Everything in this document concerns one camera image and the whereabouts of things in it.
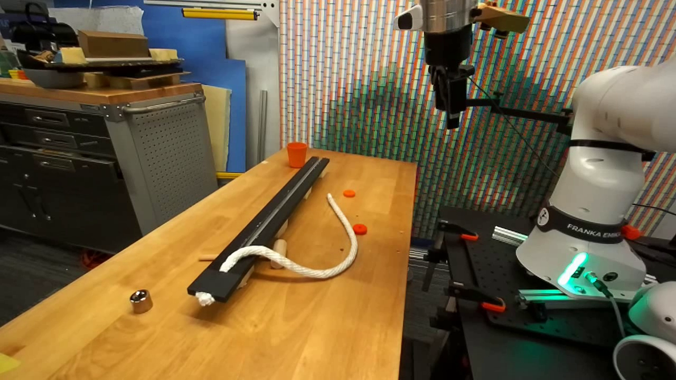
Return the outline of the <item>grey tool cabinet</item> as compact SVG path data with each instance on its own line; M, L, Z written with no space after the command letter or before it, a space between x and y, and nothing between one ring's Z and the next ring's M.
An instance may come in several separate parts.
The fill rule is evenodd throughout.
M117 253L218 189L198 83L0 79L0 230Z

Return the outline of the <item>black rod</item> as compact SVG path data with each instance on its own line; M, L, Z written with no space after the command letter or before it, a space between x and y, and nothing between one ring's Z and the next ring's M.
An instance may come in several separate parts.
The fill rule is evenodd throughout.
M556 125L557 133L570 135L572 132L573 114L571 109L564 108L559 112L533 111L521 110L518 108L503 107L501 105L502 93L495 93L493 97L481 97L475 99L467 99L466 106L471 107L488 107L490 113L499 113L507 117L515 117L522 119L534 120L536 122L545 122Z

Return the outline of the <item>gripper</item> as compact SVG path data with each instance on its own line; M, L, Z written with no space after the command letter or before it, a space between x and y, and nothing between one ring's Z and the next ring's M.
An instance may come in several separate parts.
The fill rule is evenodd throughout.
M433 84L435 108L444 113L446 130L459 128L459 119L466 110L467 78L475 74L468 60L474 41L473 26L466 25L446 32L424 33L424 58ZM446 89L446 79L450 82Z

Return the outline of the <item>metal rod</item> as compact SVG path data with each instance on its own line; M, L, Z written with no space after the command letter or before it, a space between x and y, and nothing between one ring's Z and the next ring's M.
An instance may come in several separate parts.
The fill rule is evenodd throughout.
M259 125L258 125L258 144L257 144L257 160L258 163L266 159L266 132L267 132L267 108L268 108L268 91L260 91L260 110L259 110Z

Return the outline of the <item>long black board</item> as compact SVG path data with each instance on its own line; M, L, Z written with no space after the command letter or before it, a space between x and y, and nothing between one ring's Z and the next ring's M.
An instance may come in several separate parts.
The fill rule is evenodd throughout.
M306 193L321 176L329 158L311 157L278 193L261 209L229 245L187 288L191 296L227 302L253 269L256 258L238 260L232 269L222 272L220 267L234 252L251 245L266 246L288 220Z

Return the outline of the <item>short aluminium rail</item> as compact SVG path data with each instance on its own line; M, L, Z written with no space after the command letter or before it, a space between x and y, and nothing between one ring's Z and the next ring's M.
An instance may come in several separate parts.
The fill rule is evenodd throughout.
M492 239L519 247L527 239L527 235L496 226L493 229Z

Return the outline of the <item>orange plastic cup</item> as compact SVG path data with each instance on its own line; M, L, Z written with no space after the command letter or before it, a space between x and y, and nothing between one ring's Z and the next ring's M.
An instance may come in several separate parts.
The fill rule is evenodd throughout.
M286 150L289 167L302 168L306 163L307 145L303 142L290 142Z

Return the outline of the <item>white rounded machine part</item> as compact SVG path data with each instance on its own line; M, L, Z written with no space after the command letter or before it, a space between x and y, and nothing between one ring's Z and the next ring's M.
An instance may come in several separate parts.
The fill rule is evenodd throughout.
M676 281L644 286L628 319L638 334L618 342L613 365L620 380L676 380Z

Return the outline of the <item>brown box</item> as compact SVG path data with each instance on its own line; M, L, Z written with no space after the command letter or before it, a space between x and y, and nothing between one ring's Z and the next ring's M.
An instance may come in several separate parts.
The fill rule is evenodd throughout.
M140 34L80 30L78 43L87 58L146 58L149 43Z

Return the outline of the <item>grey bowl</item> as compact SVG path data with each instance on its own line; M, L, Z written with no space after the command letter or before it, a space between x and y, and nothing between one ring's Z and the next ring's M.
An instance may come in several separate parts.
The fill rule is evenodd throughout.
M72 89L85 84L82 73L28 68L24 68L23 71L37 87L45 89Z

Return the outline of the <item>yellow bar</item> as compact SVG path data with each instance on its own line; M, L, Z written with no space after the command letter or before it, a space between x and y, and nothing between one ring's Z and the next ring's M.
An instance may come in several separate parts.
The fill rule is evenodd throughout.
M244 9L183 8L183 17L206 20L257 20L259 13Z

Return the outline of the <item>thick wooden dowel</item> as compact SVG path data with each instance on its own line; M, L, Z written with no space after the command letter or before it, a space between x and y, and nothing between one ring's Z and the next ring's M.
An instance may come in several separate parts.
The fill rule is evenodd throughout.
M273 245L273 250L278 253L279 257L285 258L287 253L287 241L282 239L276 240ZM270 260L270 267L275 270L284 269L283 264L273 261L272 259Z

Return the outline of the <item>stack of wooden planks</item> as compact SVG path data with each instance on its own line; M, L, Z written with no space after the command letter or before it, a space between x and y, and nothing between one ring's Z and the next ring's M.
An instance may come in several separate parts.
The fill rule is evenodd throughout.
M171 73L162 75L150 75L140 79L128 77L116 77L101 72L84 73L84 82L89 89L125 89L125 90L148 90L165 86L177 85L181 82L181 76L190 72Z

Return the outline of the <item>long aluminium rail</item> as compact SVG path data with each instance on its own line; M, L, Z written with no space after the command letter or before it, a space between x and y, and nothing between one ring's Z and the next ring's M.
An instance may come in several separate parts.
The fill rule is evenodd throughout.
M541 305L547 309L607 309L611 301L604 295L572 297L559 289L520 289L515 297L522 308Z

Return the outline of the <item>beige foam sheet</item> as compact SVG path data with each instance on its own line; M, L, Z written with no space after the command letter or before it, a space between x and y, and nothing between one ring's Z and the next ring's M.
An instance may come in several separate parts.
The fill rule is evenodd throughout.
M208 121L213 163L218 172L225 172L229 154L230 99L229 89L202 85L206 98L205 112Z

